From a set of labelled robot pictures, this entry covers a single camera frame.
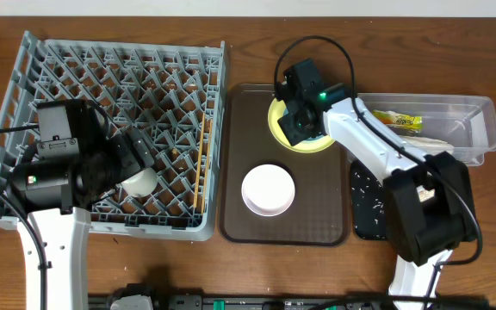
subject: dish rack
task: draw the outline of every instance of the dish rack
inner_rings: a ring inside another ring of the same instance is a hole
[[[112,133],[137,127],[155,159],[157,188],[142,199],[118,184],[91,211],[95,233],[206,240],[214,233],[228,57],[219,48],[38,40],[28,31],[0,111],[0,128],[37,123],[41,102],[99,102]],[[0,190],[38,129],[0,133]],[[0,227],[17,218],[0,200]]]

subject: clear plastic container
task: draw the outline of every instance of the clear plastic container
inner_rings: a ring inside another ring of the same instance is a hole
[[[415,94],[359,94],[359,97],[370,111],[422,116],[422,131],[414,136],[451,144],[453,156],[467,165],[481,165],[484,153],[496,151],[495,107],[488,97]],[[429,153],[443,151],[437,146],[421,148]]]

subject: plastic bin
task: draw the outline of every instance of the plastic bin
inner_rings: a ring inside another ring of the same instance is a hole
[[[467,165],[481,165],[484,153],[496,151],[496,114],[484,96],[359,94],[372,111],[394,111],[422,116],[417,137],[443,140],[454,147],[453,156]],[[424,147],[427,152],[438,152]]]
[[[220,47],[40,41],[26,32],[3,99],[0,128],[37,122],[40,102],[99,102],[114,120],[114,134],[141,130],[155,158],[158,186],[140,200],[119,185],[93,207],[91,231],[206,240],[214,233],[217,208],[225,46],[223,41]],[[1,190],[26,146],[38,138],[37,129],[0,134]],[[199,161],[201,144],[205,152]],[[204,172],[199,182],[198,169]],[[16,221],[0,201],[0,227],[15,229]]]

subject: brown tray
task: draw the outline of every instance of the brown tray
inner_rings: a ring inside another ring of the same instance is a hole
[[[239,243],[340,245],[350,231],[345,151],[339,144],[312,154],[281,146],[267,123],[273,97],[271,85],[241,84],[230,92],[223,137],[220,231]],[[254,214],[242,200],[245,175],[261,164],[280,165],[294,179],[294,202],[283,214]]]

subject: wooden stick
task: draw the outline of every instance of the wooden stick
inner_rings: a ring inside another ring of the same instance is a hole
[[[210,160],[210,146],[212,145],[212,120],[210,120],[210,131],[208,133],[208,148],[206,149],[206,170],[204,171],[204,189],[202,190],[202,211],[201,214],[204,214],[204,207],[206,204],[204,203],[204,196],[206,195],[206,180],[208,180],[208,170],[210,170],[210,165],[212,161]]]
[[[206,115],[202,117],[202,127],[200,131],[200,147],[198,148],[198,161],[196,167],[196,183],[195,183],[195,203],[193,213],[196,212],[196,203],[198,202],[198,187],[200,186],[200,169],[202,167],[202,148],[204,147],[204,125],[206,123]]]

